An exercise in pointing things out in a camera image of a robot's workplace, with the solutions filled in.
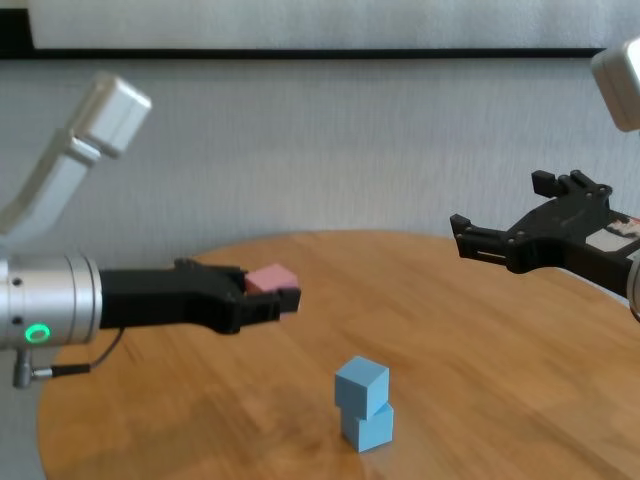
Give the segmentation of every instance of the black trim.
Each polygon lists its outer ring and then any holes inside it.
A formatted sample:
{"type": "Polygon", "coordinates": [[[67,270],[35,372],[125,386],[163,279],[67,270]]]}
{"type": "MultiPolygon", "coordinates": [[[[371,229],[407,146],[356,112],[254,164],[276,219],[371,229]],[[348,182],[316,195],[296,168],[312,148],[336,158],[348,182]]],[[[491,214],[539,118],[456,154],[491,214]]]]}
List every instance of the black trim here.
{"type": "Polygon", "coordinates": [[[41,50],[35,49],[26,9],[0,9],[0,60],[358,60],[445,58],[591,58],[601,48],[452,48],[371,50],[41,50]]]}

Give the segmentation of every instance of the cable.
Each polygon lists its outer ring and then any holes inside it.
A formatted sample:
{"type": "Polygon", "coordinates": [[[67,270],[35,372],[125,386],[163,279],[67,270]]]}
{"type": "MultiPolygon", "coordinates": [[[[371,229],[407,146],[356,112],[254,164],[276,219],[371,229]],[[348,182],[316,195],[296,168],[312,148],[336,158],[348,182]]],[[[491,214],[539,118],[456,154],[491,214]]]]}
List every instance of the cable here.
{"type": "Polygon", "coordinates": [[[116,335],[116,338],[113,340],[113,342],[111,342],[111,345],[109,345],[109,347],[104,351],[104,353],[100,355],[97,360],[95,360],[93,363],[90,364],[91,370],[93,370],[94,368],[98,368],[100,364],[107,359],[107,357],[111,354],[111,352],[113,352],[113,349],[116,348],[116,346],[120,342],[120,339],[122,338],[123,334],[124,334],[124,327],[118,330],[118,335],[116,335]]]}
{"type": "Polygon", "coordinates": [[[113,352],[124,334],[124,327],[118,330],[116,338],[113,339],[111,344],[107,347],[102,355],[100,355],[92,363],[80,363],[75,365],[52,365],[51,366],[51,378],[62,377],[66,375],[78,375],[82,373],[90,373],[91,370],[98,368],[107,357],[113,352]]]}

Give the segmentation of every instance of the white backdrop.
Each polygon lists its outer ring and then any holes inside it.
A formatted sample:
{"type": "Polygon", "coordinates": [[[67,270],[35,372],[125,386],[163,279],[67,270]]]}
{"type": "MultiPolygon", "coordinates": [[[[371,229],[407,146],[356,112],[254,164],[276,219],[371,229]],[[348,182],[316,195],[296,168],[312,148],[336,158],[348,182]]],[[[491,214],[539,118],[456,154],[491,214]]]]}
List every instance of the white backdrop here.
{"type": "Polygon", "coordinates": [[[47,48],[576,48],[640,35],[638,0],[30,0],[47,48]]]}

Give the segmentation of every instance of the sticker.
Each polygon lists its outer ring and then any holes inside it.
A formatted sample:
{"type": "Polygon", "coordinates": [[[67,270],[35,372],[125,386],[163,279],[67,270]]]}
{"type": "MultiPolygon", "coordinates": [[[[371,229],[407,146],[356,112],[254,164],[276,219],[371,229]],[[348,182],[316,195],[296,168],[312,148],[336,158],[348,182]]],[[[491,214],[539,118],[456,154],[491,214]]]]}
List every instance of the sticker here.
{"type": "Polygon", "coordinates": [[[617,252],[636,240],[640,240],[640,220],[626,217],[589,235],[587,245],[603,252],[617,252]]]}

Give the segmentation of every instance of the green led light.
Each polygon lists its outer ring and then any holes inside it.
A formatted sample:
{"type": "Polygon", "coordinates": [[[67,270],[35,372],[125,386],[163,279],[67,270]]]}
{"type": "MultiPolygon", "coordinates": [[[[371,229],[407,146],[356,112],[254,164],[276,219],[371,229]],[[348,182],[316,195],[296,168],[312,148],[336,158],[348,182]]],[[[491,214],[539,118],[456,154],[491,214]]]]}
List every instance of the green led light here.
{"type": "Polygon", "coordinates": [[[51,330],[44,323],[34,323],[24,332],[24,338],[29,343],[43,343],[51,336],[51,330]]]}

